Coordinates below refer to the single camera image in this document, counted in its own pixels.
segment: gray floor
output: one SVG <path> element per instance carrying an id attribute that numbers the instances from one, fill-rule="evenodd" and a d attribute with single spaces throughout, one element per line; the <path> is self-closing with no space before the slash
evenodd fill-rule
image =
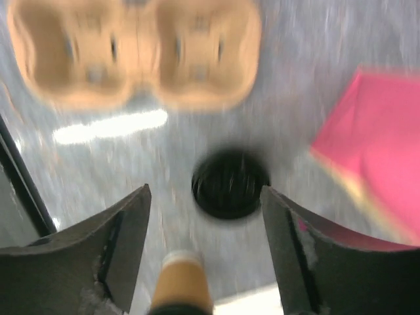
<path id="1" fill-rule="evenodd" d="M 25 246 L 39 238 L 1 164 L 0 200 L 0 248 Z"/>
<path id="2" fill-rule="evenodd" d="M 419 2 L 258 2 L 263 37 L 257 81 L 243 104 L 219 114 L 172 112 L 148 94 L 112 112 L 52 110 L 22 82 L 5 2 L 1 7 L 0 114 L 56 227 L 69 227 L 150 184 L 152 213 L 132 314 L 147 309 L 160 261 L 173 249 L 202 253 L 216 299 L 274 282 L 260 215 L 229 225 L 196 211 L 194 165 L 221 146 L 254 150 L 269 165 L 272 185 L 310 210 L 389 238 L 355 210 L 307 149 L 358 66 L 419 67 Z"/>

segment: tan egg carton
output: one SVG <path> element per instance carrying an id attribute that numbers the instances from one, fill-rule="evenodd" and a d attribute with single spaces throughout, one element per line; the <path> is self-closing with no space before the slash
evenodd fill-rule
<path id="1" fill-rule="evenodd" d="M 257 74 L 252 0 L 13 0 L 8 25 L 24 81 L 57 108 L 115 108 L 151 89 L 172 108 L 221 110 Z"/>

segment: pink sheet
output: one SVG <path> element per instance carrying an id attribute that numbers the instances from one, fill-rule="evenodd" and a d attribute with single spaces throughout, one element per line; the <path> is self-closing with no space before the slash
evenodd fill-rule
<path id="1" fill-rule="evenodd" d="M 420 241 L 420 76 L 358 72 L 312 149 L 366 184 Z"/>

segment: tan cylinder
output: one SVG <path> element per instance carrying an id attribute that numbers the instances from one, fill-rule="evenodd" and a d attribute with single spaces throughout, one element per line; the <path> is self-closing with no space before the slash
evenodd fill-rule
<path id="1" fill-rule="evenodd" d="M 210 314 L 213 311 L 204 269 L 191 252 L 171 253 L 163 261 L 151 309 L 170 304 L 188 304 Z"/>

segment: black circular hole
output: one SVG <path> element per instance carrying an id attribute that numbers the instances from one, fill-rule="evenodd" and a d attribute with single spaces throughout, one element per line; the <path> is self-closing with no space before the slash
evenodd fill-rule
<path id="1" fill-rule="evenodd" d="M 192 177 L 192 193 L 198 206 L 223 220 L 241 219 L 258 210 L 264 185 L 270 185 L 264 167 L 240 150 L 225 150 L 208 157 Z"/>

